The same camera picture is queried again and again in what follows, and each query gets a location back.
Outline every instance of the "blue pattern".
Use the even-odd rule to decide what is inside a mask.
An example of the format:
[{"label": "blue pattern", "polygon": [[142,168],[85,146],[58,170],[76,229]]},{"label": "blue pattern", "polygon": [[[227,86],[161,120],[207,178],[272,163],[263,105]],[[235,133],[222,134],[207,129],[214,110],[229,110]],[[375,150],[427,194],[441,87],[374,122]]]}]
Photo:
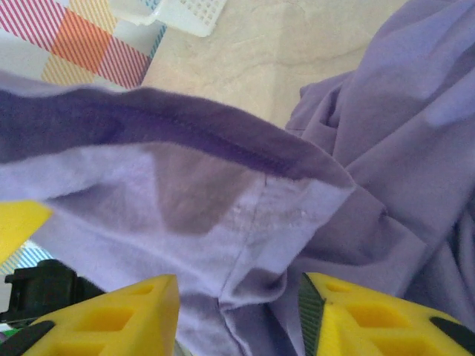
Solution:
[{"label": "blue pattern", "polygon": [[141,2],[145,3],[148,7],[150,7],[152,10],[155,10],[155,8],[158,6],[160,3],[160,0],[140,0]]},{"label": "blue pattern", "polygon": [[160,26],[160,32],[158,33],[158,36],[155,39],[155,43],[153,47],[151,48],[150,58],[154,58],[155,53],[157,52],[158,46],[160,45],[162,38],[165,35],[165,31],[166,31],[166,25],[162,24]]},{"label": "blue pattern", "polygon": [[0,274],[12,274],[15,268],[35,267],[39,261],[53,258],[42,248],[20,248],[0,265]]}]

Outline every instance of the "green part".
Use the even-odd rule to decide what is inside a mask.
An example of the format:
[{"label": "green part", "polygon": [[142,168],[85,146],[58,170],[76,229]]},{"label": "green part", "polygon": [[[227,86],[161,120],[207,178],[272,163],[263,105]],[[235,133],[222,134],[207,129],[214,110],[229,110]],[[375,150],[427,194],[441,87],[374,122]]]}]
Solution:
[{"label": "green part", "polygon": [[325,300],[306,274],[298,290],[298,309],[304,336],[305,356],[316,356]]},{"label": "green part", "polygon": [[4,332],[1,332],[3,335],[5,335],[6,337],[10,337],[10,336],[13,336],[14,334],[16,334],[17,332],[19,332],[18,329],[11,329],[11,330],[6,330]]}]

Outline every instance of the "purple fabric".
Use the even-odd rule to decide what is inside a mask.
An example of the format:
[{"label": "purple fabric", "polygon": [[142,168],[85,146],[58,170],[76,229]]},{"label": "purple fabric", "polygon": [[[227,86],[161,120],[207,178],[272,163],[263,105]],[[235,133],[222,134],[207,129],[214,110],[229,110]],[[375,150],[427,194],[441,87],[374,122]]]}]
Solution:
[{"label": "purple fabric", "polygon": [[290,133],[157,90],[0,73],[0,200],[112,290],[177,274],[197,355],[303,355],[302,271],[475,329],[475,1],[409,1],[359,68],[309,85]]}]

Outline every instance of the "marble-patterned surface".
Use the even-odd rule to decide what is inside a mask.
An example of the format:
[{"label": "marble-patterned surface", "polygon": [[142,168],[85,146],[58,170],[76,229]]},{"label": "marble-patterned surface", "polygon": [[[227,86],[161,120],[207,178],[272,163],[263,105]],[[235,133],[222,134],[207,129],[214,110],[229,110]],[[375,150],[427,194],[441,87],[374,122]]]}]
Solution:
[{"label": "marble-patterned surface", "polygon": [[144,85],[203,96],[283,126],[299,88],[354,69],[405,0],[228,0],[201,39],[168,29]]}]

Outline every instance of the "striped fabric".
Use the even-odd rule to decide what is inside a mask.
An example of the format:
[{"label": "striped fabric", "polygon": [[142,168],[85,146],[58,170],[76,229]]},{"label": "striped fabric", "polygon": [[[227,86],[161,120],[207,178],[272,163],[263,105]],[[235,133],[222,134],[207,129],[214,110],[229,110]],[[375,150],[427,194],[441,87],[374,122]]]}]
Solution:
[{"label": "striped fabric", "polygon": [[39,261],[50,258],[53,257],[43,248],[27,243],[0,265],[0,274],[12,274],[15,268],[35,267]]},{"label": "striped fabric", "polygon": [[135,88],[165,29],[114,18],[108,0],[0,0],[0,69],[59,85]]}]

